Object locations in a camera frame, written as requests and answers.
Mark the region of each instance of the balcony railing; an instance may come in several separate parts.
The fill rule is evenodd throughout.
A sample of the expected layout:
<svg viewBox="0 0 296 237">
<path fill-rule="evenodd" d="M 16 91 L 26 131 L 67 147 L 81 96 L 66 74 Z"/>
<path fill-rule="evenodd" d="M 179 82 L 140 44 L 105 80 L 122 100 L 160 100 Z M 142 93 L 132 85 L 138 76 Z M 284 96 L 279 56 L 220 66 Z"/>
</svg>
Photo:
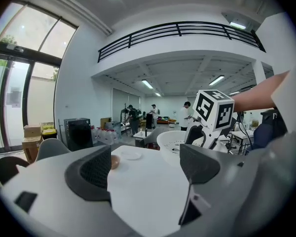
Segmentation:
<svg viewBox="0 0 296 237">
<path fill-rule="evenodd" d="M 192 34 L 214 35 L 230 40 L 239 40 L 265 52 L 265 49 L 253 30 L 249 33 L 235 27 L 218 23 L 182 21 L 151 26 L 117 39 L 99 50 L 98 62 L 122 49 L 130 48 L 133 45 L 145 41 L 169 36 L 178 35 L 181 37 Z"/>
</svg>

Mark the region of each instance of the white pillar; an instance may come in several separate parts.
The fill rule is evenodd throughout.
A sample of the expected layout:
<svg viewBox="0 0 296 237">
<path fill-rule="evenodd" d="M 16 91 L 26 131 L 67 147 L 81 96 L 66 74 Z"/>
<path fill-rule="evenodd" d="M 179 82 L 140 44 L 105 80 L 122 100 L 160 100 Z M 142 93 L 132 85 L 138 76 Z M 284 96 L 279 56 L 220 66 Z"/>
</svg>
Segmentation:
<svg viewBox="0 0 296 237">
<path fill-rule="evenodd" d="M 264 73 L 261 61 L 253 62 L 252 67 L 253 67 L 253 71 L 254 71 L 255 76 L 256 76 L 257 84 L 264 81 L 266 79 L 266 77 L 265 77 L 265 73 Z"/>
</svg>

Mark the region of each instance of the black shirt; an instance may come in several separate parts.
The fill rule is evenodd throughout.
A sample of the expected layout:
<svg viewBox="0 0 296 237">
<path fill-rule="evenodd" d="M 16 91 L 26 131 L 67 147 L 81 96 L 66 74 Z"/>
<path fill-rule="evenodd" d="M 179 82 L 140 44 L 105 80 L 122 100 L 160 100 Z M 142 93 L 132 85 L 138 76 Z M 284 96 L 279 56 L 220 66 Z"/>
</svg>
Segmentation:
<svg viewBox="0 0 296 237">
<path fill-rule="evenodd" d="M 137 117 L 137 114 L 136 114 L 136 109 L 135 108 L 132 108 L 129 112 L 129 116 L 132 117 L 132 121 L 136 121 L 136 120 L 139 120 L 139 117 Z"/>
</svg>

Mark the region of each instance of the fluorescent light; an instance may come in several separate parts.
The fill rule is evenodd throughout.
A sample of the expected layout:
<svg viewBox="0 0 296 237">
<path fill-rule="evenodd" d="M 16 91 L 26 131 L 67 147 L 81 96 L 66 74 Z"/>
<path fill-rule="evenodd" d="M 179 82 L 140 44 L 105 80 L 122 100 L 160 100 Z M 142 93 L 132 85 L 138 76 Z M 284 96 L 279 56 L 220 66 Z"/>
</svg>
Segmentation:
<svg viewBox="0 0 296 237">
<path fill-rule="evenodd" d="M 149 88 L 153 89 L 153 87 L 150 85 L 150 83 L 147 80 L 142 80 L 142 82 Z"/>
<path fill-rule="evenodd" d="M 230 25 L 231 26 L 234 26 L 234 27 L 237 27 L 237 28 L 240 28 L 240 29 L 246 29 L 246 27 L 245 26 L 243 26 L 243 25 L 239 25 L 239 24 L 237 24 L 237 23 L 235 23 L 235 22 L 230 22 Z"/>
<path fill-rule="evenodd" d="M 240 91 L 236 91 L 236 92 L 230 93 L 230 95 L 234 95 L 234 94 L 237 94 L 237 93 L 240 93 Z"/>
<path fill-rule="evenodd" d="M 210 84 L 209 84 L 209 86 L 212 86 L 212 85 L 214 85 L 215 83 L 217 83 L 217 82 L 219 82 L 221 79 L 223 79 L 225 76 L 219 76 L 219 77 L 217 77 L 215 80 L 213 80 Z"/>
</svg>

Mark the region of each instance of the white shirt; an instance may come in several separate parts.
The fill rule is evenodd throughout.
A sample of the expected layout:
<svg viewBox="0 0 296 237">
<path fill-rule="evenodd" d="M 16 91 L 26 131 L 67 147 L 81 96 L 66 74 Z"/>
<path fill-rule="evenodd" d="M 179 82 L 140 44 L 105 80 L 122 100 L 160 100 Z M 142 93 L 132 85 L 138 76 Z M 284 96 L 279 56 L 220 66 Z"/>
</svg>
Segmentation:
<svg viewBox="0 0 296 237">
<path fill-rule="evenodd" d="M 187 110 L 187 108 L 182 107 L 182 108 L 179 110 L 179 118 L 178 118 L 179 125 L 180 125 L 181 127 L 187 127 L 187 126 L 188 126 L 188 119 L 187 119 L 187 116 L 188 116 L 188 110 Z"/>
<path fill-rule="evenodd" d="M 158 118 L 158 108 L 154 108 L 151 110 L 152 112 L 152 118 L 157 119 Z"/>
</svg>

